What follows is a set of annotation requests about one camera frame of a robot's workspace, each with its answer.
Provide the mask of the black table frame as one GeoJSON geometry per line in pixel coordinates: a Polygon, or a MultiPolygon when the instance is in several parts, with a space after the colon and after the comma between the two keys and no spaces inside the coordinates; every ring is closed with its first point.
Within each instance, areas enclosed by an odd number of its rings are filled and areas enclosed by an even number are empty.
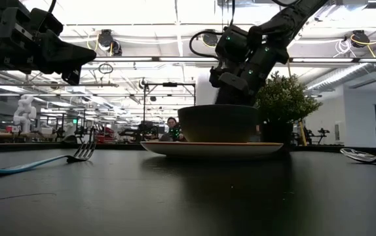
{"type": "MultiPolygon", "coordinates": [[[[0,152],[10,151],[33,151],[33,150],[46,150],[46,149],[72,149],[76,150],[79,144],[63,144],[61,142],[36,142],[36,143],[6,143],[0,144],[0,152]]],[[[343,146],[290,146],[282,147],[279,152],[286,153],[291,151],[316,151],[316,152],[329,152],[339,153],[343,146]]],[[[97,144],[96,149],[99,150],[128,150],[128,151],[145,151],[141,144],[97,144]]],[[[358,151],[363,151],[376,155],[376,147],[351,147],[358,151]]]]}

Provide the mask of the black frame rig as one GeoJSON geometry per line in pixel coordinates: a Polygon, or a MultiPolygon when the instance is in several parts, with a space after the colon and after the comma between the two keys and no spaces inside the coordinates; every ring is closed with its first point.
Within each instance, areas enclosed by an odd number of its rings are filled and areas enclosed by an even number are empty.
{"type": "Polygon", "coordinates": [[[144,82],[144,88],[143,88],[143,120],[142,120],[142,123],[145,123],[146,122],[146,119],[145,119],[145,116],[146,116],[146,97],[148,94],[150,94],[151,92],[153,92],[158,86],[162,86],[162,87],[178,87],[178,86],[182,86],[194,99],[194,102],[193,102],[193,105],[195,106],[197,104],[197,89],[196,89],[196,84],[195,83],[175,83],[175,82],[165,82],[165,83],[148,83],[148,82],[144,82]],[[152,85],[153,88],[151,88],[149,90],[148,93],[146,93],[147,91],[147,87],[152,85]],[[193,92],[191,92],[187,86],[192,86],[193,87],[193,92]]]}

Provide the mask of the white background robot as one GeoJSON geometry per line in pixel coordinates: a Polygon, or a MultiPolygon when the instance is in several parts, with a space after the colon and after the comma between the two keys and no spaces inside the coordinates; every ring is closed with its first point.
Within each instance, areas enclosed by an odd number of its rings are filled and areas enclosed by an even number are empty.
{"type": "Polygon", "coordinates": [[[18,101],[18,107],[14,112],[14,125],[21,126],[21,132],[28,133],[30,131],[31,120],[37,116],[36,107],[32,106],[34,97],[31,95],[22,95],[18,101]]]}

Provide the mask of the black equipment stand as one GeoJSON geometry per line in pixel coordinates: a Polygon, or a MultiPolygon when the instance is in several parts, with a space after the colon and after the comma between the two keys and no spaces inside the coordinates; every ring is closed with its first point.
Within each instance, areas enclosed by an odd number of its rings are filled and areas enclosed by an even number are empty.
{"type": "Polygon", "coordinates": [[[327,137],[327,134],[330,133],[329,130],[326,130],[324,128],[321,128],[320,130],[318,130],[318,135],[315,135],[312,132],[312,130],[309,130],[306,128],[304,129],[304,132],[305,132],[305,140],[307,141],[309,145],[313,145],[313,138],[318,138],[318,141],[317,143],[315,143],[315,145],[320,145],[322,140],[327,137]]]}

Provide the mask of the silver ceiling duct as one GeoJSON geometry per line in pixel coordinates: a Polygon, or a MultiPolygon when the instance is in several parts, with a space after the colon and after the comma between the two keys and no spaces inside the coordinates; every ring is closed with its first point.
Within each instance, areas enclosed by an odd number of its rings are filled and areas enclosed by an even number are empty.
{"type": "Polygon", "coordinates": [[[328,87],[336,87],[341,83],[356,79],[357,77],[371,73],[374,70],[371,63],[361,63],[347,68],[335,69],[306,85],[307,90],[324,90],[328,87]]]}

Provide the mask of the fork with teal handle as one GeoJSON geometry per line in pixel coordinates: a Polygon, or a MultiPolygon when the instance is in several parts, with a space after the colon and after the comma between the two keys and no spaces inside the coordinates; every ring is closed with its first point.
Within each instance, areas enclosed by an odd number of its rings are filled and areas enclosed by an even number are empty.
{"type": "Polygon", "coordinates": [[[16,165],[16,166],[7,167],[7,168],[0,168],[0,175],[17,174],[21,172],[31,171],[37,167],[40,167],[49,163],[53,163],[55,161],[63,160],[63,159],[65,160],[67,164],[86,162],[90,160],[98,144],[96,139],[89,138],[89,140],[85,141],[83,139],[78,138],[77,135],[68,135],[62,139],[61,143],[62,144],[78,144],[78,141],[81,141],[81,143],[79,147],[76,149],[76,151],[74,152],[74,154],[72,155],[60,155],[57,157],[51,157],[48,159],[43,159],[43,160],[32,162],[32,163],[16,165]]]}

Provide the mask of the yellow round plate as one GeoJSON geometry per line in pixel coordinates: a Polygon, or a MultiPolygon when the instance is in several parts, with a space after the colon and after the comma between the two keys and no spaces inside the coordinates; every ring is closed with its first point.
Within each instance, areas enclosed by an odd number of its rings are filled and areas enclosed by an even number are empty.
{"type": "Polygon", "coordinates": [[[274,142],[141,142],[143,148],[167,157],[256,159],[273,154],[283,147],[274,142]]]}

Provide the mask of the spoon with green handle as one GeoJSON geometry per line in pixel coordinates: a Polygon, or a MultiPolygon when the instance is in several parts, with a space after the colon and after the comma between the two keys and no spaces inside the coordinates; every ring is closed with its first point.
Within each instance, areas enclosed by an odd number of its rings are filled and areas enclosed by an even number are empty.
{"type": "Polygon", "coordinates": [[[366,153],[363,151],[357,151],[355,149],[350,148],[342,148],[340,152],[350,159],[355,161],[359,161],[361,163],[373,164],[376,163],[376,155],[372,155],[370,153],[366,153]]]}

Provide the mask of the small green potted plant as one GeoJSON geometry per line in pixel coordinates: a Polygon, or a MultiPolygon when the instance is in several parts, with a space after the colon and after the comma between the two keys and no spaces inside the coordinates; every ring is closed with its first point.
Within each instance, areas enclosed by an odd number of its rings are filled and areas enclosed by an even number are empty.
{"type": "Polygon", "coordinates": [[[277,71],[272,73],[255,98],[260,140],[290,146],[293,124],[321,105],[305,94],[305,85],[298,81],[296,74],[286,77],[277,71]]]}

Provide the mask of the person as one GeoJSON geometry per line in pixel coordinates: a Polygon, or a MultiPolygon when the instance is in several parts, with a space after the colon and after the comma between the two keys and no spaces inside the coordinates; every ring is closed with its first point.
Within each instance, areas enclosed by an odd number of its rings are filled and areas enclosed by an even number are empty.
{"type": "Polygon", "coordinates": [[[161,142],[184,142],[186,141],[180,124],[175,118],[169,117],[167,120],[168,132],[163,134],[159,140],[161,142]]]}

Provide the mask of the yellow post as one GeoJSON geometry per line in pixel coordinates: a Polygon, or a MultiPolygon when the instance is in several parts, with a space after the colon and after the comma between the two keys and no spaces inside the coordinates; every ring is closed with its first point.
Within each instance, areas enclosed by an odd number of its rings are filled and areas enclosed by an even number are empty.
{"type": "Polygon", "coordinates": [[[301,131],[301,137],[303,140],[303,146],[307,146],[307,137],[305,132],[305,125],[303,123],[303,120],[299,122],[300,131],[301,131]]]}

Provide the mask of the black ribbed bowl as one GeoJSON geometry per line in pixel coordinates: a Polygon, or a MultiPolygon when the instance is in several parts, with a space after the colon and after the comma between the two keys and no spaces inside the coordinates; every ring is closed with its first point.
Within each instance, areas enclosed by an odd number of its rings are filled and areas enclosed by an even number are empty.
{"type": "Polygon", "coordinates": [[[259,111],[250,106],[212,104],[181,108],[178,118],[189,142],[246,143],[256,132],[259,111]]]}

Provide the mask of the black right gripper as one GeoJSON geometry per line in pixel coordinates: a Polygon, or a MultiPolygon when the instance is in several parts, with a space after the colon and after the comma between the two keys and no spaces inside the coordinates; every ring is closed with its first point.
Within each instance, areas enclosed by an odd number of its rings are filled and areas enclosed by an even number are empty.
{"type": "Polygon", "coordinates": [[[257,64],[231,64],[220,62],[210,69],[209,82],[218,89],[215,104],[253,106],[256,94],[264,86],[267,70],[257,64]]]}

